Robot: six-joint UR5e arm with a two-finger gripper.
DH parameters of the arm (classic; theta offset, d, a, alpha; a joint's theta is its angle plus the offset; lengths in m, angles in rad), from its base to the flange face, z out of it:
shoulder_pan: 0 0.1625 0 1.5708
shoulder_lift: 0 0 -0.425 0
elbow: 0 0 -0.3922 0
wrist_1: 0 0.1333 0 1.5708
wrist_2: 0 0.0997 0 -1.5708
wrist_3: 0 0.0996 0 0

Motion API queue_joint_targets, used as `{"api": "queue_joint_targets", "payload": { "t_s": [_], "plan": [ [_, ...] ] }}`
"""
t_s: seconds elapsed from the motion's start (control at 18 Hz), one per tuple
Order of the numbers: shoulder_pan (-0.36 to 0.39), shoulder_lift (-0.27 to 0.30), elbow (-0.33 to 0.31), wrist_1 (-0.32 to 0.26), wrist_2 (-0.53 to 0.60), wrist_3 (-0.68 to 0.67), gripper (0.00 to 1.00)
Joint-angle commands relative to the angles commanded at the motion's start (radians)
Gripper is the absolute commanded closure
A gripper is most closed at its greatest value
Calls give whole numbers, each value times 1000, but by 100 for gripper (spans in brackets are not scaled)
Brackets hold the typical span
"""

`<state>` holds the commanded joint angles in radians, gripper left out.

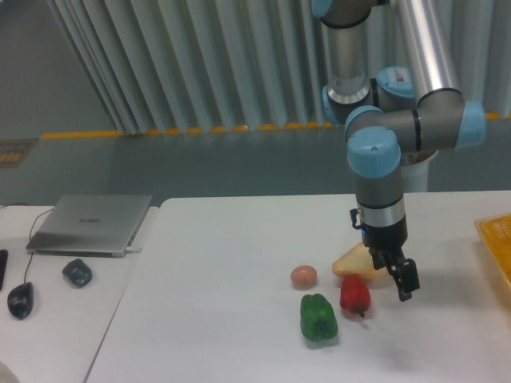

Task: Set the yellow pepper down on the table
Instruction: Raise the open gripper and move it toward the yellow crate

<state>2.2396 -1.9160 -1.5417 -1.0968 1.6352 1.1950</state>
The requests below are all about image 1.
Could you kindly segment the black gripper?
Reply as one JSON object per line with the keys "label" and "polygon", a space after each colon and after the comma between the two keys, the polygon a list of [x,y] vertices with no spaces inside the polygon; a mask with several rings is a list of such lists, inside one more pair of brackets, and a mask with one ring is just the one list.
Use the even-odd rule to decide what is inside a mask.
{"label": "black gripper", "polygon": [[355,230],[362,232],[362,243],[370,248],[373,267],[375,270],[387,268],[398,289],[401,302],[412,298],[412,292],[420,288],[416,262],[407,259],[402,252],[389,252],[384,259],[382,251],[400,250],[408,238],[406,216],[397,223],[385,227],[374,227],[360,221],[362,218],[358,209],[351,209],[351,222]]}

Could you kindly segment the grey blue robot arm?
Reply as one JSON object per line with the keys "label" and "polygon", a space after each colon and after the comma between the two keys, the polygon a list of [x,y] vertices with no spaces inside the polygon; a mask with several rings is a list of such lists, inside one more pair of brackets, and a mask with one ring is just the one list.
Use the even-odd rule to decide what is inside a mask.
{"label": "grey blue robot arm", "polygon": [[362,233],[374,268],[386,269],[402,301],[420,287],[407,238],[402,166],[442,149],[485,139],[485,110],[458,88],[438,7],[433,1],[393,1],[407,58],[405,68],[369,77],[364,25],[376,1],[314,1],[327,30],[331,78],[323,89],[328,120],[345,128],[347,161],[357,205],[352,225]]}

